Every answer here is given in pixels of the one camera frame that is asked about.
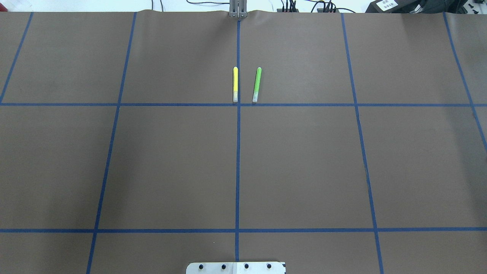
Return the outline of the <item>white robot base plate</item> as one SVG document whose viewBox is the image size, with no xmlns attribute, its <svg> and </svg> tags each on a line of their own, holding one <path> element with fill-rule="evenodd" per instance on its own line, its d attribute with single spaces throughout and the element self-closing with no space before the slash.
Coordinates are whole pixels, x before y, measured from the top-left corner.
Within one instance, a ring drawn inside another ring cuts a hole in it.
<svg viewBox="0 0 487 274">
<path fill-rule="evenodd" d="M 286 265 L 278 261 L 195 262 L 186 274 L 285 274 Z"/>
</svg>

